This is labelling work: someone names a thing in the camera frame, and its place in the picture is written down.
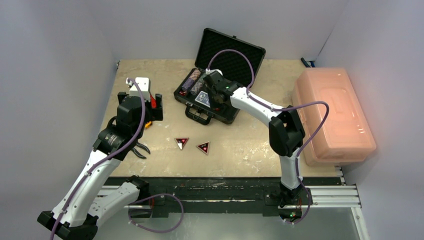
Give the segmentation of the triangular dealer button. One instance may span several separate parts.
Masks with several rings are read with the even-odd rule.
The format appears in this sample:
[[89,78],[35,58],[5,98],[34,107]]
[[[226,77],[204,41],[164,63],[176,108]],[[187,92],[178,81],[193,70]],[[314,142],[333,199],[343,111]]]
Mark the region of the triangular dealer button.
[[198,145],[196,145],[196,148],[199,149],[205,155],[208,155],[209,154],[209,150],[210,150],[210,142],[207,141],[207,142],[198,144]]
[[189,139],[190,139],[189,137],[176,137],[176,138],[174,138],[174,140],[175,140],[175,142],[176,142],[176,144],[177,144],[177,146],[180,150],[184,149],[184,147],[187,144],[187,142],[189,141]]

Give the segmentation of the black poker set case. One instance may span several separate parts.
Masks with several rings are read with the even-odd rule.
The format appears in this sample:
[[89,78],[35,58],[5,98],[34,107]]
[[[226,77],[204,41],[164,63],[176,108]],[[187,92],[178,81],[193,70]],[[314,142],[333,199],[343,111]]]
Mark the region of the black poker set case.
[[[194,68],[190,70],[184,80],[173,92],[174,98],[185,105],[185,115],[187,118],[202,125],[208,125],[211,119],[218,120],[230,125],[235,120],[239,110],[234,107],[213,110],[195,101],[196,95],[189,91],[182,91],[182,85],[189,78],[191,73],[198,69],[201,76],[195,81],[203,81],[206,69],[219,69],[223,77],[229,81],[236,81],[247,87],[252,80],[252,73],[256,74],[266,55],[263,47],[248,43],[238,39],[236,36],[219,32],[212,28],[205,28],[194,62]],[[200,91],[207,92],[204,83]]]

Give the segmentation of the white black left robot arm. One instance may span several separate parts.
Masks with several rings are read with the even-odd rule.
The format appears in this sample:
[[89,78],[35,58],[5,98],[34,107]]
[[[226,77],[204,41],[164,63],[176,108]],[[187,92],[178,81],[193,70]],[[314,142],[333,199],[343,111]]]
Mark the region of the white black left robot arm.
[[128,152],[139,146],[145,124],[163,120],[163,96],[119,92],[116,115],[93,144],[88,161],[66,196],[52,210],[43,211],[37,221],[50,230],[50,238],[92,240],[98,229],[125,205],[138,205],[149,199],[149,183],[136,175],[106,197],[98,193]]

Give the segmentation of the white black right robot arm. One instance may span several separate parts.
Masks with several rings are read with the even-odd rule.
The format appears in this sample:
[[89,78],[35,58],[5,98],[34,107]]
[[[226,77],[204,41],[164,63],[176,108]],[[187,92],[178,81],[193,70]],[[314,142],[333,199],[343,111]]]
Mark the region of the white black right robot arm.
[[242,110],[268,128],[268,143],[280,161],[281,202],[292,204],[298,200],[303,189],[299,155],[306,134],[297,111],[291,107],[277,111],[271,103],[248,93],[240,83],[225,79],[219,70],[206,70],[204,81],[211,108],[227,105]]

